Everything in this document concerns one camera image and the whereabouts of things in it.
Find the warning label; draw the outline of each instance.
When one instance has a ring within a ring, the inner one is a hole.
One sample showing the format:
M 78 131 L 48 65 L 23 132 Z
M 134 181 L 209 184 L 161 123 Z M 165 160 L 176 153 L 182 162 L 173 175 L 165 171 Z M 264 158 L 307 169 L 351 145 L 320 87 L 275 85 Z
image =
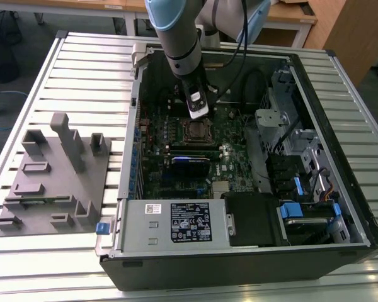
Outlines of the warning label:
M 172 203 L 171 239 L 179 242 L 212 241 L 208 203 Z

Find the metal bracket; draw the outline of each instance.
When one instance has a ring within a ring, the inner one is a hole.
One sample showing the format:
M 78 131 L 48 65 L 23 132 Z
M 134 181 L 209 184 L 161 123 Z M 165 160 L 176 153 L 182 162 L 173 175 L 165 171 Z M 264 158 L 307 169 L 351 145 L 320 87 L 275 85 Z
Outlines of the metal bracket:
M 132 50 L 132 63 L 134 68 L 138 68 L 147 62 L 147 44 L 135 43 Z
M 227 229 L 228 229 L 228 234 L 230 236 L 236 235 L 235 224 L 234 224 L 234 215 L 232 215 L 232 214 L 227 214 Z

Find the electronic component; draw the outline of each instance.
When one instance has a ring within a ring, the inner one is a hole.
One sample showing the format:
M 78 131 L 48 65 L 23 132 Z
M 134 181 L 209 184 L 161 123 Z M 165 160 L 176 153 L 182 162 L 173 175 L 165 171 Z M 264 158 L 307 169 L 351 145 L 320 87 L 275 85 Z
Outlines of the electronic component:
M 227 181 L 214 181 L 212 188 L 214 199 L 220 199 L 222 194 L 230 191 L 229 183 Z
M 171 160 L 172 175 L 184 179 L 206 178 L 210 170 L 210 160 L 195 157 L 174 157 Z
M 209 119 L 204 120 L 184 120 L 181 122 L 183 127 L 183 141 L 187 145 L 212 145 L 213 123 Z
M 294 201 L 307 198 L 310 177 L 300 156 L 270 154 L 266 168 L 276 197 Z

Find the metal table leg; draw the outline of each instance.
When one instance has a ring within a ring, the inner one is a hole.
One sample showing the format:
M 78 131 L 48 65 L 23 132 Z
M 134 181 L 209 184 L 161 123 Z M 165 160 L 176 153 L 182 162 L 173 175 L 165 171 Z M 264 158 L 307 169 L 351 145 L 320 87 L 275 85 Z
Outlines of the metal table leg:
M 43 13 L 34 13 L 33 15 L 35 16 L 38 25 L 45 24 L 45 21 L 43 20 Z

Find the blue tab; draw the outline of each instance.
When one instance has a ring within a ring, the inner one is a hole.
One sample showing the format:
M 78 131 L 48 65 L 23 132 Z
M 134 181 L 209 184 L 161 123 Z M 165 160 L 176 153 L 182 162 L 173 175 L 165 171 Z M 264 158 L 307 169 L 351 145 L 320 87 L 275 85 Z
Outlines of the blue tab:
M 280 212 L 283 219 L 304 217 L 299 203 L 285 203 L 280 207 Z
M 299 196 L 304 195 L 304 190 L 302 189 L 299 177 L 295 177 L 294 181 L 295 181 L 295 185 L 297 186 L 298 195 Z
M 97 235 L 109 235 L 111 230 L 111 224 L 105 222 L 98 222 L 96 224 L 95 233 Z
M 340 206 L 338 203 L 334 203 L 333 204 L 333 209 L 335 211 L 335 215 L 336 216 L 340 216 L 341 215 L 341 209 L 340 209 Z

